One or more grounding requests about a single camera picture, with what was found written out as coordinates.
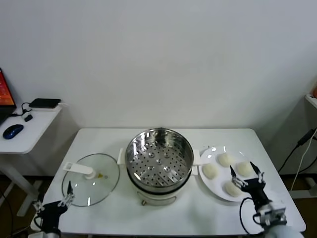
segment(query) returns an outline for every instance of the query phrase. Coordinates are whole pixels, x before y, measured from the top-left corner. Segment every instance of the computer mouse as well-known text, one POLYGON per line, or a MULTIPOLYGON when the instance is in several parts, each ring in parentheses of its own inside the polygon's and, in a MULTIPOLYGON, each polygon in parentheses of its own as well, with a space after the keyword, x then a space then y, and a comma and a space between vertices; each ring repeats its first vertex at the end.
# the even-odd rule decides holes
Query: computer mouse
POLYGON ((12 139, 15 137, 18 133, 20 133, 21 130, 23 130, 24 126, 21 124, 15 124, 12 126, 9 126, 5 131, 3 132, 4 139, 12 139))

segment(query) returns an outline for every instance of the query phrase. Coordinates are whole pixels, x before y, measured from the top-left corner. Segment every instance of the steamed bun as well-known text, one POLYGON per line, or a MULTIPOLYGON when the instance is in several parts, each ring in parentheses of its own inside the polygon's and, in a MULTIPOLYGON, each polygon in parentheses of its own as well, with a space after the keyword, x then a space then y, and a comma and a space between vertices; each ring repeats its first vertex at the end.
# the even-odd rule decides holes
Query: steamed bun
POLYGON ((227 153, 223 153, 218 155, 218 161, 222 166, 229 167, 230 165, 233 164, 234 159, 227 153))
POLYGON ((218 175, 218 168, 216 165, 213 164, 206 164, 203 165, 203 173, 209 179, 214 179, 218 175))
POLYGON ((238 197, 242 194, 242 191, 231 181, 226 182, 223 188, 232 197, 238 197))
POLYGON ((249 177, 252 174, 252 166, 249 161, 240 162, 237 164, 237 172, 243 177, 249 177))

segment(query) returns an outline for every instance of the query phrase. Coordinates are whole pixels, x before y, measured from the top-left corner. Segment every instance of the white cable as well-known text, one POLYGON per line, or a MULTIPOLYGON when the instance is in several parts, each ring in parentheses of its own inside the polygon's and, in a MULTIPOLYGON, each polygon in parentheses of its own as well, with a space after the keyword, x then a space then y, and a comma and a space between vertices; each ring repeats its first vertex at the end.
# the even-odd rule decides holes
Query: white cable
POLYGON ((301 161, 300 161, 299 166, 298 166, 298 169, 297 169, 297 173, 296 173, 296 175, 295 175, 295 178, 294 178, 294 181, 293 181, 293 184, 292 184, 292 187, 291 187, 291 191, 293 190, 293 187, 294 187, 295 181, 296 181, 296 179, 297 179, 297 176, 298 176, 299 170, 301 169, 301 166, 302 166, 302 162, 303 162, 304 156, 306 155, 306 153, 307 153, 307 151, 308 151, 309 147, 311 146, 311 143, 312 143, 313 137, 315 136, 316 132, 317 132, 317 128, 316 128, 316 130, 315 130, 314 134, 312 135, 312 137, 310 138, 310 140, 309 140, 309 144, 308 144, 308 146, 307 146, 307 148, 306 148, 305 152, 304 152, 304 153, 303 153, 303 155, 302 155, 301 161))

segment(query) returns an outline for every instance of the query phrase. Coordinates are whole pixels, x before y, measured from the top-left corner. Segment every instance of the laptop screen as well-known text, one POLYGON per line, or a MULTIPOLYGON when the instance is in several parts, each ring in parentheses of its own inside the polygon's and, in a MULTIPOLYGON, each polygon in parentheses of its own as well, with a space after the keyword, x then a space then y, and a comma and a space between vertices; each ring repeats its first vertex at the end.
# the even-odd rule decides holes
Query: laptop screen
POLYGON ((0 106, 14 106, 14 101, 0 69, 0 106))

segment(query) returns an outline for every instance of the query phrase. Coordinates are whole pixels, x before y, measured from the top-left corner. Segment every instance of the glass lid rim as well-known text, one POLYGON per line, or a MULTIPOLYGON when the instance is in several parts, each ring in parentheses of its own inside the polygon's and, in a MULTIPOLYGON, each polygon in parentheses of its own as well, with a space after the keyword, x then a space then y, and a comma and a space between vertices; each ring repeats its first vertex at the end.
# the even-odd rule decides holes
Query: glass lid rim
MULTIPOLYGON (((95 205, 95 204, 98 204, 98 203, 104 201, 104 200, 114 191, 114 189, 117 187, 117 185, 118 185, 118 183, 119 183, 119 179, 120 179, 120 166, 118 165, 117 160, 116 160, 113 156, 111 156, 111 155, 109 155, 109 154, 105 154, 105 153, 94 153, 94 154, 86 155, 86 156, 84 156, 83 158, 79 159, 76 163, 78 163, 79 161, 81 161, 81 160, 83 160, 83 159, 85 159, 85 158, 87 158, 87 157, 89 157, 89 156, 92 156, 92 155, 106 155, 106 156, 110 157, 111 159, 113 159, 113 161, 115 161, 115 163, 117 164, 117 167, 118 167, 118 179, 117 179, 117 181, 116 181, 116 183, 115 183, 113 189, 109 192, 109 194, 108 194, 106 197, 104 197, 103 199, 101 199, 100 201, 95 202, 95 203, 93 203, 93 204, 90 204, 89 206, 87 206, 87 205, 75 205, 74 203, 71 204, 72 206, 75 206, 75 207, 91 207, 91 206, 93 206, 93 205, 95 205)), ((64 191, 63 191, 63 184, 64 184, 64 181, 65 181, 66 175, 67 175, 68 173, 70 173, 70 172, 67 171, 67 172, 65 173, 65 175, 64 175, 64 177, 63 177, 63 181, 61 182, 61 193, 62 193, 63 196, 65 196, 64 191)))

